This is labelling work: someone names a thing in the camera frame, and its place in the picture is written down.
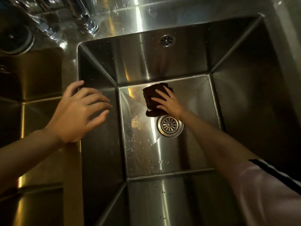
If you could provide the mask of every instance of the dark cloth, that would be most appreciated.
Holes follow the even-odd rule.
[[[160,94],[156,92],[156,89],[158,89],[168,95],[168,93],[166,92],[163,86],[167,87],[173,92],[173,89],[171,87],[168,87],[167,83],[159,83],[143,89],[143,96],[145,98],[146,106],[148,109],[151,110],[151,111],[146,111],[146,116],[159,117],[159,116],[168,115],[168,113],[165,112],[164,110],[157,108],[158,105],[161,105],[160,103],[155,102],[151,99],[151,98],[160,98],[162,100],[165,100]]]

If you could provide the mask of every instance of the pink shirt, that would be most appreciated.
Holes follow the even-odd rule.
[[[248,226],[301,226],[301,183],[264,160],[237,166],[231,182]]]

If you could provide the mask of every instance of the drain hole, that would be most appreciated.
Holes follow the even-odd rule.
[[[164,48],[169,47],[175,43],[175,37],[172,35],[164,35],[161,37],[160,45]]]
[[[175,137],[183,130],[183,123],[172,116],[158,118],[157,127],[159,132],[166,137]]]

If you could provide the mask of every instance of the faucet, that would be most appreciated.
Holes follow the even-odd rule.
[[[80,32],[84,35],[93,35],[98,30],[98,23],[92,21],[88,9],[85,7],[82,0],[9,0],[13,5],[20,7],[26,14],[37,23],[37,27],[47,34],[51,39],[57,40],[59,33],[46,23],[42,16],[33,15],[31,12],[33,7],[37,6],[42,11],[51,11],[68,7],[73,15],[74,21],[77,24]]]

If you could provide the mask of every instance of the sink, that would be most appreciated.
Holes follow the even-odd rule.
[[[155,83],[167,82],[205,121],[300,177],[301,131],[261,16],[88,41],[79,45],[78,61],[84,86],[114,106],[81,141],[86,225],[243,224],[228,184],[192,133],[184,126],[167,137],[158,127],[164,118],[145,115],[142,89]],[[227,220],[217,223],[222,216]]]
[[[0,147],[47,125],[62,96],[61,73],[60,48],[0,56]],[[62,225],[62,170],[62,152],[57,151],[20,177],[0,196],[1,222],[35,225],[47,218]]]

